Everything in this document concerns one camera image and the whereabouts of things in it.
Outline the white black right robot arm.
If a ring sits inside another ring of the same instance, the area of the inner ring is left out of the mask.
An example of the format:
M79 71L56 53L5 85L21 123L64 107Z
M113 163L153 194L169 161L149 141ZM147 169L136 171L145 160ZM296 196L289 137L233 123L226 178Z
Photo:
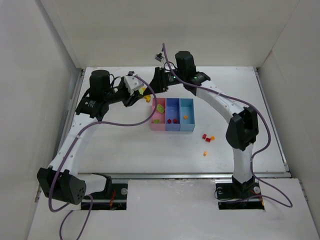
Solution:
M259 133L258 111L250 103L222 93L207 74L197 70L189 51L179 51L175 60L176 68L155 68L151 88L157 94L166 92L169 86L182 84L213 107L228 124L225 138L233 150L232 177L240 184L250 182L253 179L251 156Z

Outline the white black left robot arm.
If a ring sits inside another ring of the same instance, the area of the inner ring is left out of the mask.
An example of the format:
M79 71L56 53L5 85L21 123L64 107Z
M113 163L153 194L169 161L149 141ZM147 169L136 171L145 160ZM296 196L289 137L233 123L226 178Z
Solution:
M52 212L53 201L67 205L78 205L84 197L93 194L108 195L112 189L112 178L101 173L79 176L79 162L98 125L105 124L104 116L111 104L122 102L132 106L143 98L140 89L148 83L137 74L130 72L122 76L118 85L110 80L107 70L94 70L89 78L89 88L75 109L70 130L58 153L48 167L37 172L39 185L48 198Z

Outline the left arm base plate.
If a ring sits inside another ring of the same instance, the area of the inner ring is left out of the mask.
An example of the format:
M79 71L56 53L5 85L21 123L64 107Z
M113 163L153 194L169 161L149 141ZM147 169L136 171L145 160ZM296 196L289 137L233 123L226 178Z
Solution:
M107 193L95 192L93 198L93 211L124 211L127 209L128 182L116 180Z

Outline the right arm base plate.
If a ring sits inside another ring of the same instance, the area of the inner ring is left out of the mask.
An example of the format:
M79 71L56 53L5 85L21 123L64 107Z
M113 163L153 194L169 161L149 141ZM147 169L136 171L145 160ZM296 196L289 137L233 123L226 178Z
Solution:
M258 195L261 193L260 185L253 185L241 189L232 182L215 184L214 196L218 200L219 210L264 210L264 203Z

